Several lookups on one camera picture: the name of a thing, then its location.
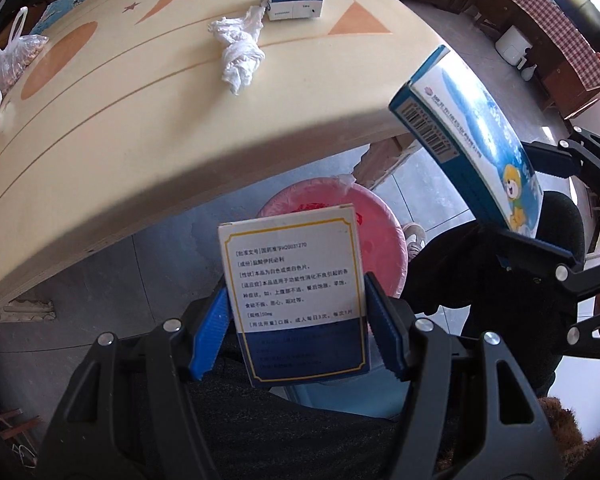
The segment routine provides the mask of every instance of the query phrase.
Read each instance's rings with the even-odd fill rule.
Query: red checkered tablecloth
[[[564,54],[584,88],[600,87],[600,60],[553,0],[512,0],[545,31]]]

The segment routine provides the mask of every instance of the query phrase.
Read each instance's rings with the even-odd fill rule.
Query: yellow border line
[[[308,376],[302,376],[302,377],[289,377],[289,378],[283,378],[283,379],[263,379],[260,376],[256,375],[256,370],[253,365],[253,360],[251,359],[251,351],[249,350],[249,345],[247,343],[246,332],[244,331],[244,326],[242,325],[242,317],[240,316],[240,309],[238,308],[238,296],[235,293],[234,274],[231,269],[231,267],[232,267],[231,260],[229,258],[229,242],[231,241],[231,238],[238,237],[238,236],[254,235],[254,234],[259,234],[259,233],[269,233],[272,231],[282,231],[284,229],[307,227],[307,226],[311,226],[311,225],[327,224],[327,223],[331,223],[331,222],[343,222],[349,228],[349,238],[351,240],[351,255],[353,257],[353,267],[354,267],[354,273],[356,275],[356,293],[358,296],[358,319],[360,320],[360,346],[361,346],[361,351],[362,351],[362,362],[355,368],[349,368],[348,370],[341,370],[339,372],[327,372],[325,374],[308,375]],[[231,281],[231,289],[234,294],[235,311],[238,314],[238,321],[240,322],[240,330],[242,332],[242,340],[244,341],[244,347],[247,351],[247,359],[249,360],[249,365],[251,367],[251,373],[255,379],[257,379],[263,383],[275,383],[278,381],[300,381],[300,380],[305,380],[305,379],[317,379],[317,378],[321,378],[321,377],[329,377],[329,376],[346,374],[349,372],[355,372],[357,370],[360,370],[366,364],[365,327],[362,322],[362,298],[360,295],[360,279],[358,278],[358,262],[356,261],[356,247],[355,247],[354,240],[353,240],[353,229],[351,228],[351,224],[349,222],[347,222],[344,218],[332,218],[329,220],[319,220],[319,221],[315,221],[315,222],[306,222],[303,224],[294,224],[294,225],[287,225],[287,226],[280,226],[280,227],[271,227],[271,228],[267,228],[267,229],[258,229],[258,230],[254,230],[254,231],[245,231],[243,233],[231,233],[229,235],[229,237],[227,238],[227,240],[224,242],[224,251],[226,253],[226,261],[227,261],[227,264],[229,267],[229,279]]]

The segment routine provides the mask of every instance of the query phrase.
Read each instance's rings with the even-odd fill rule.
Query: orange oval
[[[20,98],[24,101],[53,79],[91,39],[98,22],[89,22],[69,32],[42,57],[24,83]]]

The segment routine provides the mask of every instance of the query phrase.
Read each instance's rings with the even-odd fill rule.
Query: pink trash can
[[[398,298],[407,277],[407,243],[398,219],[382,199],[351,175],[303,180],[274,195],[259,217],[353,204],[365,272],[373,272],[388,296]]]

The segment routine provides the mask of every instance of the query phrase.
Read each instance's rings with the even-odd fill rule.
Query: barcode
[[[438,162],[447,162],[458,156],[458,151],[444,132],[413,99],[407,99],[399,113],[420,141],[433,152]]]

